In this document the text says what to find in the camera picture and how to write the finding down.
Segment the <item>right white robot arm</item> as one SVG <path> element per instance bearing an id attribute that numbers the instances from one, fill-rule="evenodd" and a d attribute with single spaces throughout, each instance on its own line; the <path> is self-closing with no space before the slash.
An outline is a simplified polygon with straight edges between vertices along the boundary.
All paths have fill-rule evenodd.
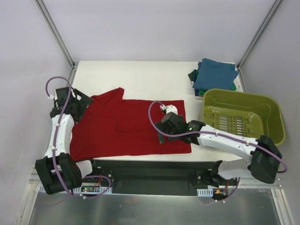
<path id="1" fill-rule="evenodd" d="M 233 178 L 255 178 L 273 184 L 282 163 L 282 154 L 273 141 L 262 135 L 246 138 L 215 129 L 203 122 L 185 122 L 182 116 L 167 113 L 154 125 L 160 142 L 163 137 L 181 140 L 187 144 L 213 147 L 239 157 L 237 160 L 215 162 L 211 171 L 201 175 L 203 182 L 218 187 Z"/>

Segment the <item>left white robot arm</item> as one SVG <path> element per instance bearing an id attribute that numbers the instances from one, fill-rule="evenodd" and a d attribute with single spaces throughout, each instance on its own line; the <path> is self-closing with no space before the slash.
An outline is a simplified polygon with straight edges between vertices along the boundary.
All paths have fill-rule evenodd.
<path id="1" fill-rule="evenodd" d="M 42 159 L 35 162 L 35 169 L 47 194 L 52 195 L 64 191 L 64 187 L 56 174 L 58 172 L 69 190 L 79 188 L 85 178 L 95 182 L 99 177 L 98 169 L 90 160 L 75 162 L 70 156 L 72 130 L 82 118 L 92 98 L 74 88 L 56 90 L 54 107 L 50 112 L 52 132 L 49 145 Z"/>

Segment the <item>red t shirt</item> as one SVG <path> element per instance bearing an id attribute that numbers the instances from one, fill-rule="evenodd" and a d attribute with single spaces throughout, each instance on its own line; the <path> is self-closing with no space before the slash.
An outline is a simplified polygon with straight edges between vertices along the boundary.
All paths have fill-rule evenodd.
<path id="1" fill-rule="evenodd" d="M 191 146 L 180 140 L 159 142 L 148 118 L 152 101 L 123 99 L 123 94 L 117 88 L 91 97 L 83 119 L 72 129 L 73 160 L 191 153 Z"/>

